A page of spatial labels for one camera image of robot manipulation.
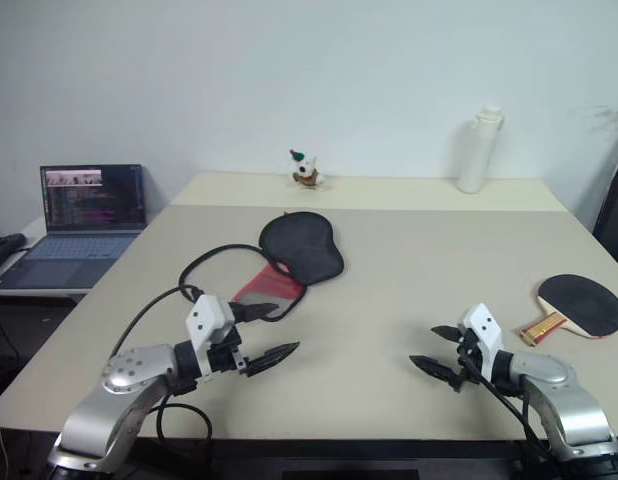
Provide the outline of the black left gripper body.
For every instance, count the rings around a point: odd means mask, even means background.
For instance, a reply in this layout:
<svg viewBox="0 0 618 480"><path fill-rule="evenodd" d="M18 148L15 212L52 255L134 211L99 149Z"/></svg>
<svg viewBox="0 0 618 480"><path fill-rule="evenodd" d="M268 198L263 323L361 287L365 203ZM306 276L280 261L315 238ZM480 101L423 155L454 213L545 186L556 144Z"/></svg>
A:
<svg viewBox="0 0 618 480"><path fill-rule="evenodd" d="M246 321L248 308L240 303L229 303L228 307L233 314L232 320L219 313L207 321L210 343L206 351L208 376L241 368L241 360L236 359L242 343L237 324Z"/></svg>

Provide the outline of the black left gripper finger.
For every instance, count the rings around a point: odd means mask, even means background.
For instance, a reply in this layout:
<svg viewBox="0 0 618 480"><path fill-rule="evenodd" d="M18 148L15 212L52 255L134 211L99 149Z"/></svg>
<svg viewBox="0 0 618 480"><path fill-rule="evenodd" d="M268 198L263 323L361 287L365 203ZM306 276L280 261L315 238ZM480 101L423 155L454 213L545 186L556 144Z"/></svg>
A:
<svg viewBox="0 0 618 480"><path fill-rule="evenodd" d="M274 303L241 304L234 303L234 318L236 321L255 321L269 319L269 314L279 308Z"/></svg>
<svg viewBox="0 0 618 480"><path fill-rule="evenodd" d="M278 365L288 356L290 356L299 346L299 342L279 345L267 350L263 353L262 356L254 360L248 360L246 366L246 375L248 377L252 377Z"/></svg>

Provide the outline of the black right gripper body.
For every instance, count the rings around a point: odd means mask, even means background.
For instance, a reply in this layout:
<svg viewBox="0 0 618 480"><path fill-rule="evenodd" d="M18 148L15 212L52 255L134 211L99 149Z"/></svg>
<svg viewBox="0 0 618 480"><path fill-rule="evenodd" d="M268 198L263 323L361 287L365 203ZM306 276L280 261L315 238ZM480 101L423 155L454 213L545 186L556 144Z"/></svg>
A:
<svg viewBox="0 0 618 480"><path fill-rule="evenodd" d="M482 354L478 348L478 337L471 329L461 330L459 327L454 327L453 334L454 341L458 344L460 365L458 378L453 381L453 390L459 393L467 382L475 385L481 383Z"/></svg>

